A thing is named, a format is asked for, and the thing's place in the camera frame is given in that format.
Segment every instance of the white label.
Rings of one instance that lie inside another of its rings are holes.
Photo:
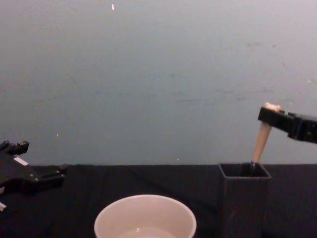
[[[25,162],[24,160],[22,160],[20,157],[15,157],[14,160],[15,160],[16,162],[19,162],[21,165],[24,165],[24,166],[28,165],[28,163],[26,163],[26,162]]]

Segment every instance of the table surface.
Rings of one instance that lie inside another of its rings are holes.
[[[308,230],[316,234],[317,165],[265,168],[272,180],[262,237],[301,237]],[[35,197],[1,198],[10,213],[0,214],[0,237],[93,238],[95,218],[108,204],[136,194],[160,194],[192,209],[198,238],[211,238],[217,226],[217,183],[216,165],[70,166],[61,188]]]

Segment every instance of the utensil holder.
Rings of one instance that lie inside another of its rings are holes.
[[[219,164],[218,237],[259,238],[262,232],[268,182],[261,164]]]

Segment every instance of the blue wall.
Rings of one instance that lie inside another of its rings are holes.
[[[1,1],[0,140],[29,140],[32,164],[248,161],[265,102],[317,115],[316,10],[315,0]],[[272,130],[262,163],[316,153]]]

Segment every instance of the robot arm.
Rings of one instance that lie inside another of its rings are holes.
[[[0,197],[9,193],[36,194],[62,185],[67,166],[56,166],[50,173],[40,174],[19,157],[28,151],[29,142],[0,144]],[[0,203],[0,211],[6,206]]]
[[[285,131],[288,137],[294,140],[317,144],[316,117],[296,113],[286,114],[285,111],[275,112],[262,107],[258,120]]]

